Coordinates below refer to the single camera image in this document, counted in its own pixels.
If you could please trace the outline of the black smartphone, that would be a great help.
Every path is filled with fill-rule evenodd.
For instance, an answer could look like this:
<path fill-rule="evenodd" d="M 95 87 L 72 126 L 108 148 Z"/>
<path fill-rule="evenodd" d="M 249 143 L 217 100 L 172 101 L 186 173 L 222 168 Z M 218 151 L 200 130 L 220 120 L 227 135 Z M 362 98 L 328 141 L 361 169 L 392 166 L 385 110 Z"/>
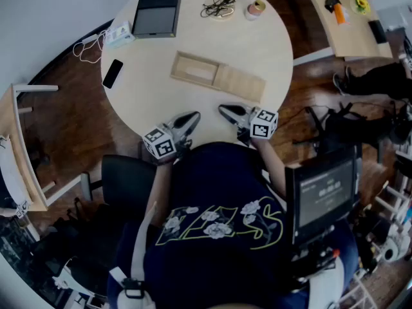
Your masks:
<path fill-rule="evenodd" d="M 113 62 L 111 63 L 111 66 L 109 67 L 105 77 L 102 80 L 102 85 L 107 88 L 111 89 L 117 80 L 120 72 L 122 71 L 124 63 L 114 59 Z"/>

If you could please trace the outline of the person's left forearm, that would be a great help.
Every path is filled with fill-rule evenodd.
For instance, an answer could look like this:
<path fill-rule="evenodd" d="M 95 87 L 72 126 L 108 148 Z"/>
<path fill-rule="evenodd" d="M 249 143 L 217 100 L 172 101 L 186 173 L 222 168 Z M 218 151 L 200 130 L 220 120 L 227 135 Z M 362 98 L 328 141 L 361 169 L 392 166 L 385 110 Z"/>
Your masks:
<path fill-rule="evenodd" d="M 156 204 L 156 212 L 151 220 L 151 224 L 158 228 L 163 225 L 168 215 L 172 171 L 173 162 L 168 162 L 157 167 L 147 202 L 146 214 L 152 209 L 153 205 Z"/>

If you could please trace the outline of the person's right forearm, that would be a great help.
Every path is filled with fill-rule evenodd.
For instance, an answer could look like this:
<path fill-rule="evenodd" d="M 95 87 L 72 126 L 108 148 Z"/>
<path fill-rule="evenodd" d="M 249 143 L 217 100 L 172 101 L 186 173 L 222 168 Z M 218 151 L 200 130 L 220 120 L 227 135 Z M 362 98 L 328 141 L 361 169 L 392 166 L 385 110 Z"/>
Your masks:
<path fill-rule="evenodd" d="M 259 152 L 265 167 L 269 173 L 270 181 L 275 191 L 282 197 L 286 198 L 286 178 L 285 165 L 280 157 L 266 139 L 252 138 L 252 145 Z"/>

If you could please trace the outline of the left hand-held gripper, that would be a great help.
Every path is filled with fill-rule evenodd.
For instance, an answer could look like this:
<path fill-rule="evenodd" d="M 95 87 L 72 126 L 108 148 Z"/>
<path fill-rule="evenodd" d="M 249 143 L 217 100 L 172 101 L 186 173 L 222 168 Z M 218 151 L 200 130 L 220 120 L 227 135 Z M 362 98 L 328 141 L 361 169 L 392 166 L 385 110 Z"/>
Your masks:
<path fill-rule="evenodd" d="M 157 160 L 183 153 L 191 148 L 192 140 L 189 137 L 200 119 L 200 112 L 186 111 L 154 126 L 142 136 L 146 149 Z"/>

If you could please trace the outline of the yellow flower on plate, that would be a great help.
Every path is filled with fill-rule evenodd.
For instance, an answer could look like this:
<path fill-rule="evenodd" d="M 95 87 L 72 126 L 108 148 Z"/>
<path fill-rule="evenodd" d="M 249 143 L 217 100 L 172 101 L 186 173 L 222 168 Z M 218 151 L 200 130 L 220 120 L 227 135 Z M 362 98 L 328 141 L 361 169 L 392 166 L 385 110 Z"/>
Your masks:
<path fill-rule="evenodd" d="M 350 6 L 356 14 L 367 15 L 371 12 L 368 0 L 350 0 Z"/>

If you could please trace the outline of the light wooden block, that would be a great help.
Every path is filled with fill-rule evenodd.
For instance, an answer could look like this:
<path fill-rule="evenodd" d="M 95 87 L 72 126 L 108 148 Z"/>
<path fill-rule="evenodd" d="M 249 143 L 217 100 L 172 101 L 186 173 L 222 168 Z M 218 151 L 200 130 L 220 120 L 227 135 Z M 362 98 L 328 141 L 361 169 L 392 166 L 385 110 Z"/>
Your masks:
<path fill-rule="evenodd" d="M 226 64 L 219 65 L 212 82 L 217 90 L 257 103 L 261 102 L 265 85 L 264 79 Z"/>

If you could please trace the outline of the small white carton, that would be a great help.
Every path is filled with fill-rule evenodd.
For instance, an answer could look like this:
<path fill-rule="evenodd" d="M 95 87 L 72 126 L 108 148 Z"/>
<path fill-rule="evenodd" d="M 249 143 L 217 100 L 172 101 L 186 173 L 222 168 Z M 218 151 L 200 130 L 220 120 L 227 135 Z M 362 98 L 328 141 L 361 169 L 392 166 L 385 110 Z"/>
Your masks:
<path fill-rule="evenodd" d="M 119 48 L 133 42 L 136 37 L 131 33 L 129 21 L 124 21 L 118 26 L 111 26 L 106 31 L 104 46 L 108 48 Z"/>

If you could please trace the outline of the black monitor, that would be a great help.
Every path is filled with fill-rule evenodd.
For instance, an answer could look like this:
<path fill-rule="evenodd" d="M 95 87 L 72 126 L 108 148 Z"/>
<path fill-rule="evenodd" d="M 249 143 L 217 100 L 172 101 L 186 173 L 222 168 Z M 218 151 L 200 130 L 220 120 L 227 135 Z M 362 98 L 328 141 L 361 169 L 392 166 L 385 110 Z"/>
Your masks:
<path fill-rule="evenodd" d="M 285 167 L 286 230 L 299 247 L 351 211 L 358 184 L 356 146 L 319 154 Z"/>

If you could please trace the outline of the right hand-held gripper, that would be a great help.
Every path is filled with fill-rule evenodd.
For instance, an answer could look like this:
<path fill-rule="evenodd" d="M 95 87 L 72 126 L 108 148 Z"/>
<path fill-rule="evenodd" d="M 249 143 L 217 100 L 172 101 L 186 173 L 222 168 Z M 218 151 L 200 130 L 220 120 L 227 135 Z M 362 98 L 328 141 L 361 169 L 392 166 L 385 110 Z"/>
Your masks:
<path fill-rule="evenodd" d="M 220 104 L 219 113 L 238 128 L 238 140 L 270 140 L 277 129 L 279 114 L 244 104 Z"/>

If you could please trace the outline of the black office chair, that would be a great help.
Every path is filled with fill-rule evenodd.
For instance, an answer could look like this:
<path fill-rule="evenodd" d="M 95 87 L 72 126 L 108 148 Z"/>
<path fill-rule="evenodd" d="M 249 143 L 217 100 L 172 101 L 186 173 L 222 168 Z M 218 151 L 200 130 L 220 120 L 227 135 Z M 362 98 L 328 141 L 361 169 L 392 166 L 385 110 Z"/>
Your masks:
<path fill-rule="evenodd" d="M 80 184 L 86 200 L 91 201 L 92 191 L 101 188 L 105 204 L 116 212 L 142 219 L 155 173 L 155 165 L 139 158 L 106 154 L 102 158 L 101 179 L 92 182 L 84 172 Z"/>

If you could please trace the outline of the black flat box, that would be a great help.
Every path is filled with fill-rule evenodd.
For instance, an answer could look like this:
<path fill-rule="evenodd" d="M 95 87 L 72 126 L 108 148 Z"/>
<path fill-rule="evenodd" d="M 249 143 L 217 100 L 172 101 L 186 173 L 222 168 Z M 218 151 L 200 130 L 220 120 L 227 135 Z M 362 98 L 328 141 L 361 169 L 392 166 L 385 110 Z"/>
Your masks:
<path fill-rule="evenodd" d="M 138 0 L 132 34 L 137 39 L 176 37 L 181 0 Z"/>

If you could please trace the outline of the orange packet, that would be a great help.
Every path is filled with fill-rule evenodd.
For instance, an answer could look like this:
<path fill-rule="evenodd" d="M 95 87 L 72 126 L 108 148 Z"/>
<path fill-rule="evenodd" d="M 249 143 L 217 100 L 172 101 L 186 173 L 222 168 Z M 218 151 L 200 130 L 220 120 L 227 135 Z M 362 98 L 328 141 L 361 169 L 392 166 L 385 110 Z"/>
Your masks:
<path fill-rule="evenodd" d="M 348 25 L 350 24 L 350 19 L 347 10 L 340 3 L 336 3 L 333 6 L 333 12 L 337 20 L 338 25 Z"/>

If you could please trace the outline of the curved wooden side desk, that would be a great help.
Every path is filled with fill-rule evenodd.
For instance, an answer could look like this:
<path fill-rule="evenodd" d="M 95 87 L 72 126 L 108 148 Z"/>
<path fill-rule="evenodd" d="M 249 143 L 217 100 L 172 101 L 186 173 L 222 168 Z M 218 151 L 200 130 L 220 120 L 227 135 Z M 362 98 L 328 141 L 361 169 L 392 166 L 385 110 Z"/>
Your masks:
<path fill-rule="evenodd" d="M 324 7 L 326 0 L 311 0 L 325 30 L 329 48 L 317 51 L 315 57 L 351 58 L 392 58 L 393 54 L 389 43 L 378 44 L 369 26 L 370 21 L 378 21 L 379 17 L 374 10 L 366 15 L 358 14 L 351 8 L 352 0 L 339 0 L 347 11 L 348 24 L 338 24 L 335 14 Z"/>

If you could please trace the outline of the person's dark floral t-shirt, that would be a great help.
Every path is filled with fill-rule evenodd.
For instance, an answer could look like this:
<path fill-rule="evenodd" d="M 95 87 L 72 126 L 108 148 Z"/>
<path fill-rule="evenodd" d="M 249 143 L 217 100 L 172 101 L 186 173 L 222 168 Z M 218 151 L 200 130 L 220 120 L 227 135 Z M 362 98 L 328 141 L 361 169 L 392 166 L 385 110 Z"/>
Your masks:
<path fill-rule="evenodd" d="M 110 309 L 339 308 L 358 265 L 346 216 L 295 247 L 286 199 L 254 146 L 215 142 L 168 162 L 168 215 L 152 225 L 154 204 L 127 225 Z"/>

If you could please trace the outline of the black tripod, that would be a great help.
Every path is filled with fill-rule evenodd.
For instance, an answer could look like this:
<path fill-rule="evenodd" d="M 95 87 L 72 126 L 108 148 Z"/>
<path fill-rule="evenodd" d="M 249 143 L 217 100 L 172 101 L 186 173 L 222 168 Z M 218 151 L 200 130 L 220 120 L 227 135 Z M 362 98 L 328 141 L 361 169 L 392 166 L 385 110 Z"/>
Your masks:
<path fill-rule="evenodd" d="M 314 110 L 307 106 L 305 112 L 312 117 L 318 135 L 307 140 L 293 140 L 294 145 L 312 144 L 317 154 L 355 145 L 359 149 L 368 144 L 377 150 L 377 162 L 383 161 L 383 141 L 390 139 L 393 144 L 402 145 L 412 135 L 412 112 L 404 104 L 399 110 L 392 101 L 393 112 L 384 110 L 384 116 L 373 120 L 367 119 L 351 108 L 340 104 L 340 110 L 329 109 L 323 119 L 319 119 Z"/>

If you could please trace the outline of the wooden tray box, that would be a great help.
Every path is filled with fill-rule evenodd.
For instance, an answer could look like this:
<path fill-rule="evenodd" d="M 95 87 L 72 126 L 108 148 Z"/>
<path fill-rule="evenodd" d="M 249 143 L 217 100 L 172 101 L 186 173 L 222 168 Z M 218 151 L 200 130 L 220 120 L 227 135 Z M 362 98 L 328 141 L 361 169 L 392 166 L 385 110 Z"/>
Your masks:
<path fill-rule="evenodd" d="M 215 84 L 218 72 L 226 64 L 191 53 L 177 51 L 171 68 L 170 77 L 206 88 L 220 90 Z"/>

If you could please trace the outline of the black rectangular device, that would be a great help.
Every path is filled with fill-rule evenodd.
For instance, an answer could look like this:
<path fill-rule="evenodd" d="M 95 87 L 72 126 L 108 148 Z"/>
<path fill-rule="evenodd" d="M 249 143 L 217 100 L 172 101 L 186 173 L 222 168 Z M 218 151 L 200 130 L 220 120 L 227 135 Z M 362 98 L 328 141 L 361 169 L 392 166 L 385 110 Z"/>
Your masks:
<path fill-rule="evenodd" d="M 372 31 L 372 34 L 376 40 L 377 44 L 387 43 L 386 33 L 382 27 L 382 24 L 379 20 L 372 20 L 368 22 L 368 25 Z"/>

